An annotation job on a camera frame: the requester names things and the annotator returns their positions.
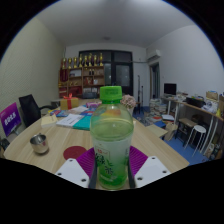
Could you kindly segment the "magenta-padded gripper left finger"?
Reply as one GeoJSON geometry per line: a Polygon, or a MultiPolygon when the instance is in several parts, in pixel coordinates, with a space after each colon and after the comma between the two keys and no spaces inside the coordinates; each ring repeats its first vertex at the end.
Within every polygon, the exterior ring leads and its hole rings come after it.
{"type": "Polygon", "coordinates": [[[68,158],[55,175],[78,186],[94,189],[97,182],[94,149],[87,150],[77,159],[68,158]]]}

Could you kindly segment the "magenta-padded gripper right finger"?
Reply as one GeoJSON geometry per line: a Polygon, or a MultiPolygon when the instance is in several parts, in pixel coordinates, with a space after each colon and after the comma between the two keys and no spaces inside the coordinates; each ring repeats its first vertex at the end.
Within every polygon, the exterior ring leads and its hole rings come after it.
{"type": "Polygon", "coordinates": [[[137,148],[130,147],[128,179],[131,189],[146,186],[170,174],[156,156],[148,157],[137,148]]]}

